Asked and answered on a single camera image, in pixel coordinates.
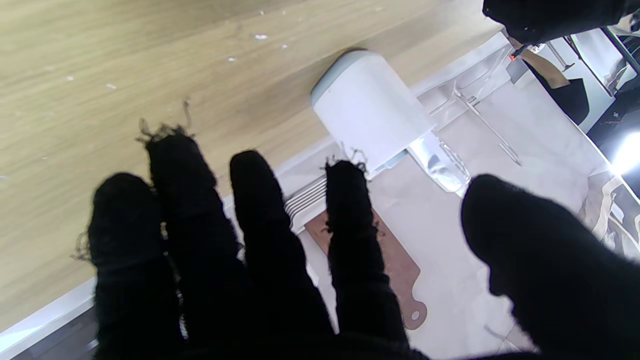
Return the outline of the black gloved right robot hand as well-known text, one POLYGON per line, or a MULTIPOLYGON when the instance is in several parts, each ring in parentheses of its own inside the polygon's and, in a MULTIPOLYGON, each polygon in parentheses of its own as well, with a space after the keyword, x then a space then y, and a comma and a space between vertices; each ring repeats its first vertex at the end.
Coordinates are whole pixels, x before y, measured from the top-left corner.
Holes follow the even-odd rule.
MULTIPOLYGON (((411 347, 386 274, 365 165, 325 165, 335 332, 307 273, 281 187, 255 150, 230 161, 245 258, 217 180, 181 126, 141 124, 151 184, 115 173, 87 227, 97 272, 96 360, 424 360, 411 347)), ((492 174, 461 205, 466 242, 489 291, 536 352, 493 360, 637 360, 639 264, 571 212, 492 174)))

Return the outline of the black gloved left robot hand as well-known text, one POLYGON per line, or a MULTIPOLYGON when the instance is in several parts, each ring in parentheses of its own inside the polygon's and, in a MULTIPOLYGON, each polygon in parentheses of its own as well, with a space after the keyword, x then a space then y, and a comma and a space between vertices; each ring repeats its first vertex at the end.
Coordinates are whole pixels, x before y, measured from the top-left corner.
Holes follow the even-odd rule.
POLYGON ((482 13, 522 44, 540 44, 616 25, 637 0, 485 0, 482 13))

